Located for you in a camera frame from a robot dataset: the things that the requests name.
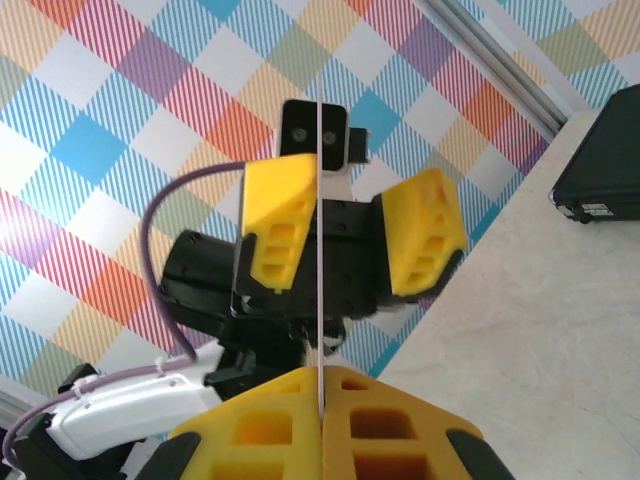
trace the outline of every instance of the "colorful checkered wallpaper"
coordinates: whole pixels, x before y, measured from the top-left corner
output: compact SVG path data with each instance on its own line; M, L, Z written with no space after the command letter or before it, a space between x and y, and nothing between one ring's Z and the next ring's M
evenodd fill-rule
M458 0L567 114L640 83L638 0Z
M368 200L426 166L451 175L473 245L547 147L409 0L0 2L0 373L44 394L176 346L145 290L145 206L171 178L273 153L280 106L325 96L371 130ZM238 175L174 195L183 228L234 238ZM427 304L359 323L333 359L377 375ZM188 335L196 344L207 339Z

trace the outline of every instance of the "black suitcase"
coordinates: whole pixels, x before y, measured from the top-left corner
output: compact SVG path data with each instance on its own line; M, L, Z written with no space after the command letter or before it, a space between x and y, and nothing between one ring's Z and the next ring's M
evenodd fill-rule
M640 220L640 85L609 98L549 199L581 223Z

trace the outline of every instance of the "yellow foam pad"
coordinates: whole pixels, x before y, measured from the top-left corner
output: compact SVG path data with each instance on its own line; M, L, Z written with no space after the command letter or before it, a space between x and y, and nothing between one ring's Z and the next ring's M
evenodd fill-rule
M317 369L300 368L184 423L201 436L181 480L320 480Z
M431 168L382 192L391 293L433 287L451 255L467 248L455 183Z
M325 398L325 480L471 480L446 436L482 438L466 420L343 367L326 368Z
M250 275L277 293L289 290L316 205L316 155L247 163L241 235L255 234Z

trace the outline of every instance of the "purple cable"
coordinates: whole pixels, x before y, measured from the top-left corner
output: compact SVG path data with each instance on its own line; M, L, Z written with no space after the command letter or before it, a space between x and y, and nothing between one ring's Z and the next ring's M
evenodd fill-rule
M153 275L153 265L151 264L151 221L153 220L154 213L160 207L160 204L164 201L164 199L167 198L173 191L182 187L186 183L197 180L198 178L215 175L217 173L231 172L233 170L243 169L243 162L222 163L219 165L212 165L210 167L201 168L199 170L189 172L182 177L176 178L175 180L169 182L169 184L162 190L160 190L160 192L158 192L154 199L151 200L147 211L142 217L142 222L140 223L140 253L142 255L142 267L145 279L147 281L147 287L149 288L149 292L151 293L151 297L153 298L156 309L158 310L158 313L160 313L160 318L162 318L165 325L167 326L173 337L176 339L178 344L180 344L187 356L194 361L196 359L196 350L193 348L193 345L189 343L189 340L187 339L187 337L185 337L184 333L182 333L182 331L178 328L178 324L175 322L175 320L173 320L169 309L162 300L162 292L160 292L160 288L158 288L158 286L156 285L156 279Z
M220 165L212 165L210 167L201 168L199 170L187 173L182 177L178 177L175 180L171 181L162 190L160 190L160 192L158 192L158 194L149 204L149 207L147 208L144 216L142 217L140 227L140 251L142 254L142 266L145 280L147 282L147 288L151 293L151 298L153 299L162 320L165 322L167 328L187 355L186 358L178 358L176 360L172 360L171 362L167 362L163 368L165 372L178 370L180 368L191 365L197 360L197 354L195 349L193 348L193 345L189 343L187 337L185 337L182 331L178 328L178 324L175 322L175 320L171 316L171 313L169 312L169 309L162 301L160 288L156 284L156 279L153 274L153 265L151 263L151 221L153 220L155 212L157 211L160 204L164 201L164 199L167 198L173 191L182 187L186 183L189 183L198 178L215 175L217 173L230 172L233 170L243 170L244 166L245 164L243 162L223 163ZM104 377L99 377L92 382L82 385L79 390L80 393L88 393L97 388L104 387L105 385L109 385L120 380L126 380L141 375L150 375L156 373L157 371L158 367L156 365L131 368L129 370L123 370L121 372L115 372L110 375L105 375ZM50 398L41 405L33 407L31 410L26 412L16 421L16 423L14 423L9 428L2 442L2 455L9 463L9 465L11 465L16 470L22 470L22 468L20 467L20 462L13 452L13 442L20 429L39 413L44 412L45 410L54 407L59 403L65 402L67 400L72 400L75 397L76 393L73 390L69 390L65 393Z

